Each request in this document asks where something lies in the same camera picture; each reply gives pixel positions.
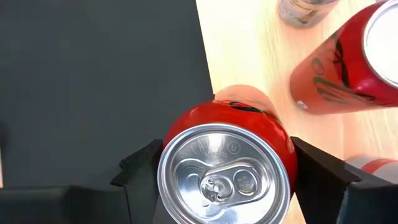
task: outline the pull tab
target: pull tab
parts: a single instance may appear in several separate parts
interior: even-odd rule
[[[201,190],[211,202],[223,202],[232,195],[231,184],[222,177],[210,177],[201,185]]]
[[[248,203],[263,197],[270,183],[267,172],[255,159],[239,159],[208,170],[200,181],[201,194],[212,203]]]

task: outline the red soda can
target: red soda can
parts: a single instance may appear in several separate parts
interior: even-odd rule
[[[312,114],[398,106],[398,1],[354,15],[293,71],[290,94]]]
[[[294,146],[268,97],[251,86],[221,90],[172,125],[158,169],[177,223],[280,223],[294,191]]]
[[[393,184],[398,184],[398,161],[395,159],[360,155],[347,159],[346,163]]]

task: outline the dark gray surface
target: dark gray surface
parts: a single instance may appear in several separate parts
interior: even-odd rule
[[[152,224],[177,224],[163,206],[160,196],[157,200],[156,212]]]
[[[0,3],[4,185],[84,182],[212,99],[195,1]]]

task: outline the can rim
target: can rim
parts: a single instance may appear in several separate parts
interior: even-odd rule
[[[391,80],[387,76],[383,75],[381,72],[378,72],[372,63],[372,61],[369,59],[369,50],[366,47],[367,46],[367,41],[369,37],[369,33],[373,27],[373,25],[376,23],[376,21],[388,10],[391,9],[391,7],[398,7],[398,0],[389,0],[386,1],[382,6],[380,6],[371,16],[371,18],[368,20],[366,23],[364,33],[363,33],[363,38],[362,38],[362,50],[364,57],[366,59],[366,63],[369,66],[369,68],[373,71],[374,74],[376,74],[384,83],[387,83],[389,86],[392,86],[394,88],[398,88],[398,80]]]
[[[322,1],[322,2],[317,2],[317,3],[312,2],[312,0],[304,0],[304,2],[307,3],[307,4],[314,4],[314,5],[318,5],[318,6],[325,6],[325,5],[327,5],[327,4],[337,3],[338,0],[324,0],[324,1]]]
[[[183,144],[193,136],[199,136],[201,133],[207,133],[208,131],[232,131],[233,133],[238,134],[252,141],[254,144],[257,144],[261,149],[265,150],[264,155],[269,157],[269,159],[275,164],[275,171],[277,172],[278,175],[280,175],[279,178],[281,182],[281,188],[280,188],[280,197],[278,198],[278,200],[280,201],[280,208],[275,210],[275,215],[272,217],[273,223],[274,222],[280,223],[286,216],[290,203],[289,176],[287,174],[285,166],[283,165],[283,162],[281,161],[277,153],[268,145],[268,143],[266,143],[259,136],[253,134],[252,132],[244,128],[224,123],[201,124],[186,129],[182,131],[180,134],[176,135],[163,150],[162,155],[160,157],[159,168],[157,172],[157,184],[159,188],[159,195],[162,199],[164,207],[171,215],[171,217],[177,223],[188,224],[188,223],[197,223],[198,221],[193,217],[184,215],[184,213],[186,212],[178,209],[176,202],[170,195],[170,189],[167,188],[167,183],[165,182],[167,159],[174,151],[176,151],[181,146],[181,144]]]

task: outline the can label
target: can label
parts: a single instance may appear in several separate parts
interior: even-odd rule
[[[231,108],[263,113],[281,124],[270,99],[262,91],[249,85],[229,86],[215,95],[216,101],[227,103]]]
[[[397,90],[375,74],[364,54],[364,27],[380,5],[354,15],[294,69],[290,94],[301,108],[326,114],[397,106]]]
[[[375,96],[355,93],[350,88],[345,53],[339,36],[339,31],[331,35],[293,71],[290,91],[302,109],[323,113],[378,106]]]
[[[321,21],[336,5],[335,0],[330,3],[312,4],[304,0],[281,0],[280,16],[298,27],[312,26]]]

